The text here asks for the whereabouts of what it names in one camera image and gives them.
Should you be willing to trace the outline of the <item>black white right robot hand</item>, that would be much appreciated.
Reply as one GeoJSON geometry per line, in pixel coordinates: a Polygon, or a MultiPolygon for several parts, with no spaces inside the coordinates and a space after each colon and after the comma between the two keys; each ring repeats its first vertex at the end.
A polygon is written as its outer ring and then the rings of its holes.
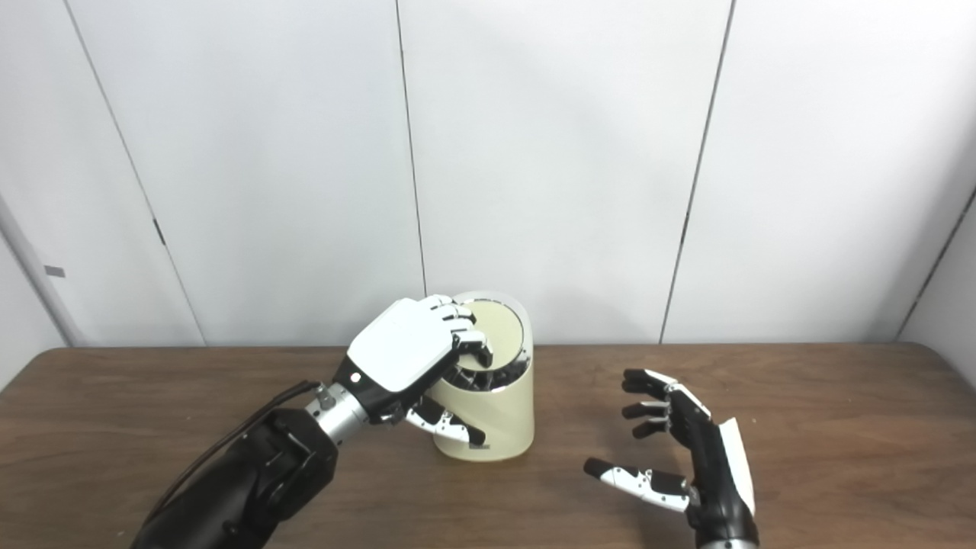
{"type": "Polygon", "coordinates": [[[692,477],[652,468],[586,459],[583,472],[645,503],[683,514],[697,548],[759,548],[752,471],[735,418],[717,423],[679,380],[648,369],[627,369],[621,388],[645,402],[621,410],[641,419],[632,437],[668,433],[690,452],[692,477]]]}

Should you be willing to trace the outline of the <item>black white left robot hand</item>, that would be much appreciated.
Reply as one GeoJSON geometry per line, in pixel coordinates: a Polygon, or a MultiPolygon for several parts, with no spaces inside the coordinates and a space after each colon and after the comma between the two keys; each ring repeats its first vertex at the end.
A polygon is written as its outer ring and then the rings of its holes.
{"type": "Polygon", "coordinates": [[[477,317],[452,297],[430,295],[392,303],[346,351],[320,404],[317,422],[335,444],[362,425],[407,421],[433,435],[481,446],[484,431],[426,395],[463,355],[488,368],[493,350],[477,317]]]}

